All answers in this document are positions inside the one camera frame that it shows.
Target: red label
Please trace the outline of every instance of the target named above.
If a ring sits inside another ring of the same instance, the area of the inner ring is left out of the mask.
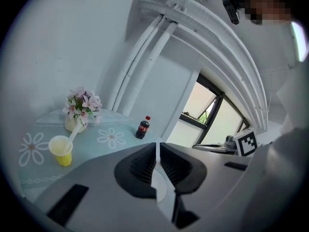
[[[144,126],[139,126],[139,130],[140,131],[148,131],[148,127],[144,127]]]

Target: pink artificial flower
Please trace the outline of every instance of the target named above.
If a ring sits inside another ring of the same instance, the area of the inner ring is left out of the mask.
[[[99,96],[95,95],[94,91],[86,91],[87,96],[93,96],[96,100],[100,99]]]
[[[85,90],[83,87],[79,86],[76,90],[70,89],[70,92],[75,95],[77,98],[83,97]]]
[[[102,104],[101,104],[101,99],[95,100],[95,103],[97,103],[97,108],[101,112]]]
[[[99,124],[101,122],[101,119],[102,119],[101,116],[99,116],[99,115],[95,116],[95,123]]]
[[[69,103],[68,101],[66,102],[66,106],[63,108],[63,112],[64,113],[69,113],[69,118],[72,119],[75,112],[76,112],[76,109],[75,109],[75,105],[76,103],[74,101],[72,101],[71,103]]]
[[[88,99],[88,97],[84,95],[84,103],[82,106],[86,108],[89,107],[91,111],[94,111],[98,104],[95,102],[95,98],[93,96]]]
[[[79,115],[79,118],[84,122],[84,124],[88,123],[89,114],[86,112],[87,108],[83,108],[80,110],[79,108],[76,110],[76,113]]]
[[[95,117],[95,123],[96,123],[96,124],[100,123],[100,121],[101,121],[101,119],[102,119],[102,117],[101,117],[99,114],[100,114],[100,113],[98,113],[98,112],[92,112],[92,116]]]

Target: white flower print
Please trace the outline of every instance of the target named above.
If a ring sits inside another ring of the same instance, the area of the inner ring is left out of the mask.
[[[39,143],[44,137],[42,132],[39,132],[34,136],[32,139],[30,133],[26,133],[25,137],[23,138],[24,143],[21,144],[23,147],[19,150],[19,152],[23,152],[19,157],[19,166],[25,167],[32,155],[33,161],[38,164],[42,165],[44,162],[44,156],[39,150],[47,150],[48,149],[48,142]]]
[[[121,137],[124,136],[122,132],[115,133],[115,130],[113,128],[109,128],[108,132],[105,130],[99,130],[98,131],[103,137],[98,137],[97,141],[99,143],[105,143],[108,141],[108,147],[111,149],[115,149],[117,143],[121,145],[125,145],[126,142]]]

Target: white wall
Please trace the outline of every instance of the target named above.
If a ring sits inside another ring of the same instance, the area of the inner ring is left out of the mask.
[[[145,27],[137,1],[30,0],[16,18],[0,60],[6,100],[1,159],[16,186],[16,149],[35,119],[62,107],[69,89],[79,85],[96,90],[104,107],[113,78]]]
[[[275,123],[273,121],[268,121],[268,130],[257,135],[257,142],[259,145],[261,144],[269,144],[270,142],[275,141],[277,138],[281,136],[280,129],[282,125]]]
[[[136,67],[135,73],[138,73],[142,67],[160,34],[154,38],[145,57]],[[175,127],[197,80],[200,70],[197,58],[198,53],[190,47],[170,38],[145,80],[130,117],[142,121],[146,116],[150,116],[152,130],[156,135],[166,140]],[[124,98],[119,105],[120,111],[136,77],[136,74],[132,75]]]
[[[286,118],[286,111],[282,105],[270,104],[268,119],[277,124],[283,124]]]

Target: white pipe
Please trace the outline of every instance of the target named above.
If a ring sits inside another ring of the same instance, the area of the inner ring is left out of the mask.
[[[142,45],[145,43],[151,32],[155,29],[155,27],[159,24],[159,22],[162,20],[163,15],[158,15],[158,17],[148,26],[148,28],[144,31],[144,33],[140,36],[140,38],[135,43],[133,49],[131,50],[130,55],[128,56],[125,64],[122,66],[121,71],[115,81],[115,85],[112,89],[110,98],[107,102],[106,109],[112,110],[114,103],[116,101],[118,92],[120,90],[120,87],[122,85],[122,82],[132,64],[134,61],[134,58],[138,54],[139,50],[141,49]]]
[[[115,101],[115,105],[114,107],[112,108],[113,111],[117,111],[118,110],[118,107],[119,107],[119,104],[121,102],[121,99],[126,91],[126,87],[130,81],[130,78],[137,66],[137,64],[139,63],[141,57],[143,56],[146,48],[148,47],[148,45],[150,44],[151,40],[153,39],[153,37],[156,35],[156,33],[158,32],[159,28],[162,26],[162,24],[164,23],[165,19],[163,18],[159,24],[155,27],[155,29],[152,31],[152,33],[149,35],[149,37],[147,38],[147,40],[145,41],[145,43],[143,44],[143,46],[141,47],[139,53],[137,54],[136,58],[134,59],[134,61],[132,62],[131,64],[131,67],[130,69],[128,70],[126,76],[125,76],[125,79],[123,80],[123,83],[120,87],[120,90],[119,90],[119,93],[117,95],[117,99]]]
[[[113,87],[113,90],[111,92],[111,95],[109,97],[109,100],[107,102],[107,109],[117,111],[118,106],[120,104],[121,98],[123,96],[123,93],[120,94],[120,89],[122,88],[123,84],[125,84],[125,88],[127,87],[127,81],[125,80],[125,77],[127,76],[128,71],[131,68],[132,62],[134,61],[135,57],[141,50],[143,44],[147,41],[150,34],[153,32],[153,30],[157,27],[158,23],[160,23],[163,20],[162,15],[158,15],[158,17],[148,26],[148,28],[144,31],[144,33],[140,36],[138,41],[135,43],[129,57],[127,58],[125,64],[121,68],[121,71],[116,79],[115,85]]]
[[[172,22],[166,31],[162,34],[156,45],[154,46],[153,50],[150,53],[145,65],[143,66],[137,81],[132,89],[132,92],[128,96],[128,101],[122,110],[122,114],[128,116],[133,108],[133,105],[136,101],[136,98],[140,92],[141,87],[143,86],[145,79],[147,78],[151,68],[153,67],[155,61],[159,57],[160,53],[162,52],[163,47],[169,40],[170,36],[173,34],[175,29],[177,28],[178,23]]]
[[[248,61],[251,63],[251,65],[255,66],[255,63],[251,57],[251,55],[249,54],[247,48],[245,47],[245,45],[243,44],[243,42],[238,38],[238,36],[235,34],[235,32],[226,24],[222,21],[222,19],[217,16],[214,12],[210,11],[209,9],[207,9],[205,6],[201,5],[200,3],[194,1],[194,0],[168,0],[172,3],[178,4],[179,6],[182,6],[183,8],[187,8],[189,11],[191,11],[192,13],[194,13],[195,15],[198,16],[198,18],[204,18],[207,20],[207,22],[209,24],[215,25],[216,27],[220,27],[220,28],[224,28],[225,30],[227,30],[229,32],[229,37],[233,37],[234,39],[237,40],[237,43],[239,45],[240,48],[243,49],[243,51],[245,51],[247,53],[247,57],[248,57]],[[262,84],[262,79],[259,76],[258,70],[257,68],[254,68],[253,70],[255,73],[255,75],[258,76],[258,83],[257,85],[259,85],[259,88],[261,90],[263,90],[263,101],[260,101],[261,104],[263,104],[264,108],[267,108],[267,101],[266,101],[266,95],[265,95],[265,91],[263,88],[263,84]]]
[[[193,30],[194,32],[196,32],[197,34],[202,36],[204,39],[207,39],[208,41],[212,42],[212,44],[217,49],[221,49],[226,54],[226,56],[228,57],[228,59],[230,60],[230,62],[233,65],[240,65],[240,63],[242,62],[242,60],[240,60],[238,56],[235,56],[233,54],[233,52],[231,52],[225,46],[225,44],[221,41],[221,39],[216,34],[214,34],[212,31],[210,31],[202,23],[196,21],[195,19],[186,15],[185,13],[183,13],[181,11],[174,10],[174,9],[168,7],[168,6],[163,5],[163,4],[151,2],[151,1],[142,1],[141,0],[141,1],[139,1],[138,6],[140,8],[143,8],[143,9],[149,9],[149,10],[153,10],[153,11],[159,12],[161,14],[164,14],[168,19],[171,19],[171,20],[173,20],[177,23],[180,23],[180,24],[184,25],[185,27]],[[256,97],[257,100],[254,103],[255,104],[258,103],[261,107],[267,109],[267,104],[265,106],[262,105],[263,103],[259,99],[256,87],[247,78],[248,75],[247,75],[246,71],[247,70],[243,70],[242,78],[244,79],[245,83],[250,87],[250,89],[255,94],[255,97]]]
[[[211,62],[212,66],[218,66],[217,64],[213,63],[210,59],[209,59],[209,56],[206,56],[204,53],[202,53],[201,51],[199,51],[198,49],[196,49],[193,45],[191,45],[190,43],[186,42],[185,40],[179,38],[178,36],[176,35],[172,35],[173,38],[179,40],[180,42],[182,42],[183,44],[187,45],[188,47],[192,48],[193,50],[195,50],[197,53],[199,53],[201,56],[203,56],[205,59],[207,59],[209,62]],[[253,116],[252,112],[251,112],[251,109],[250,107],[248,106],[246,100],[244,99],[244,97],[242,96],[241,92],[239,91],[239,89],[236,87],[236,85],[230,81],[231,84],[232,84],[232,92],[234,94],[236,94],[236,97],[239,99],[240,103],[243,105],[243,107],[245,108],[246,112],[249,114],[250,118],[253,120],[253,122],[255,123],[255,125],[257,126],[257,123],[256,123],[256,119],[255,117]]]

